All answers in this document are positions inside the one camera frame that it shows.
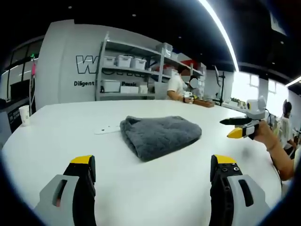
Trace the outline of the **person's right hand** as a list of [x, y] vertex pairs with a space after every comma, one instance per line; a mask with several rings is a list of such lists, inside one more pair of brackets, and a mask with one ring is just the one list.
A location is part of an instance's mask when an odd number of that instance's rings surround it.
[[264, 144], [267, 151], [271, 151], [277, 144], [278, 138], [274, 135], [266, 121], [260, 121], [254, 132], [254, 140]]

